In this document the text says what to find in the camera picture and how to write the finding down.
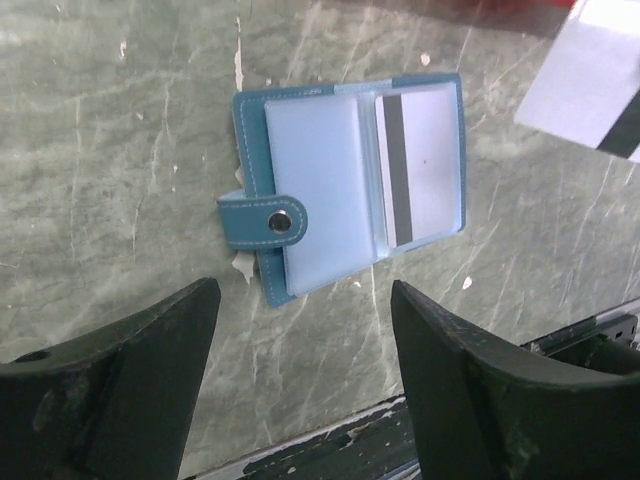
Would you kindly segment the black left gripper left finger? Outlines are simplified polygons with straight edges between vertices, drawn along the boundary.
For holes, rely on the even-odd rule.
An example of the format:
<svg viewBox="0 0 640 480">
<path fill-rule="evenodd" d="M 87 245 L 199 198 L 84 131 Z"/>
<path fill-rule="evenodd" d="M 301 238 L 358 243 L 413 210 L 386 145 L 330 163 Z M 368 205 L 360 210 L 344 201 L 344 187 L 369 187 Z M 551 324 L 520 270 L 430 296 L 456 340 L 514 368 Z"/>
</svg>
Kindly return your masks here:
<svg viewBox="0 0 640 480">
<path fill-rule="evenodd" d="M 1 367 L 5 479 L 175 479 L 221 302 L 202 278 Z"/>
</svg>

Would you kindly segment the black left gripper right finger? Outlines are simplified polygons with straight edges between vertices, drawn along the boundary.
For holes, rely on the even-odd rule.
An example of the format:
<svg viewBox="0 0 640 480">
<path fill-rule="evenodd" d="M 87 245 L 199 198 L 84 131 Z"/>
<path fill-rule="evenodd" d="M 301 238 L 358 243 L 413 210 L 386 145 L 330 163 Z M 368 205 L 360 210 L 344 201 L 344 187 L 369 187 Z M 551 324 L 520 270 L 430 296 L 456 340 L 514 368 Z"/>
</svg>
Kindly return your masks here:
<svg viewBox="0 0 640 480">
<path fill-rule="evenodd" d="M 392 324 L 426 479 L 635 479 L 639 303 L 515 345 L 397 281 Z"/>
</svg>

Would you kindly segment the blue card holder wallet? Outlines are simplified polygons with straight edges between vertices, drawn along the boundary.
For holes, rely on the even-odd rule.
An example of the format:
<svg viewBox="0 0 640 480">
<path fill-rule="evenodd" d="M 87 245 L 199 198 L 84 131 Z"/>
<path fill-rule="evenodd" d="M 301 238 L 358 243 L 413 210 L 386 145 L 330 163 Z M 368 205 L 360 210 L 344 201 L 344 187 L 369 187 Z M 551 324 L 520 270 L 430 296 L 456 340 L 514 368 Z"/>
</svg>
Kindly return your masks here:
<svg viewBox="0 0 640 480">
<path fill-rule="evenodd" d="M 392 249 L 375 100 L 440 88 L 456 95 L 461 227 Z M 244 185 L 220 197 L 218 211 L 228 246 L 255 253 L 273 307 L 465 227 L 466 139 L 456 74 L 244 91 L 233 98 L 232 116 Z"/>
</svg>

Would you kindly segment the white stripe card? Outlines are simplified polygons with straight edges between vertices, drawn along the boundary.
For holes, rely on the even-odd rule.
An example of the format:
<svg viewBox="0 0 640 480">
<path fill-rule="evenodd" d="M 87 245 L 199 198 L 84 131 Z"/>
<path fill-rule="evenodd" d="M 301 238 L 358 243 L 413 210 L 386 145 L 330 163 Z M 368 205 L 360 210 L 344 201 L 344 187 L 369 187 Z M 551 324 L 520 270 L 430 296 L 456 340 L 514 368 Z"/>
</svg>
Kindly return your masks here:
<svg viewBox="0 0 640 480">
<path fill-rule="evenodd" d="M 448 236 L 461 218 L 455 92 L 387 93 L 375 100 L 388 245 Z"/>
<path fill-rule="evenodd" d="M 637 163 L 639 3 L 576 2 L 515 121 Z"/>
</svg>

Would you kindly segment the red plastic bin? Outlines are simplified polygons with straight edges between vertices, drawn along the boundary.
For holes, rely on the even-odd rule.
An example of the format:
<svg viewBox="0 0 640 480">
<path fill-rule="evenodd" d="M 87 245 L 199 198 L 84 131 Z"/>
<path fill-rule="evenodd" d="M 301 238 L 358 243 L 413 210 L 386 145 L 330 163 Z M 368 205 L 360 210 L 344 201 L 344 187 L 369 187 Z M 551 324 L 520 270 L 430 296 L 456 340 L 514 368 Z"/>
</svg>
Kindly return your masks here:
<svg viewBox="0 0 640 480">
<path fill-rule="evenodd" d="M 570 9 L 576 0 L 479 0 L 470 1 L 472 5 L 480 5 L 486 11 L 515 12 L 530 7 L 555 6 Z"/>
</svg>

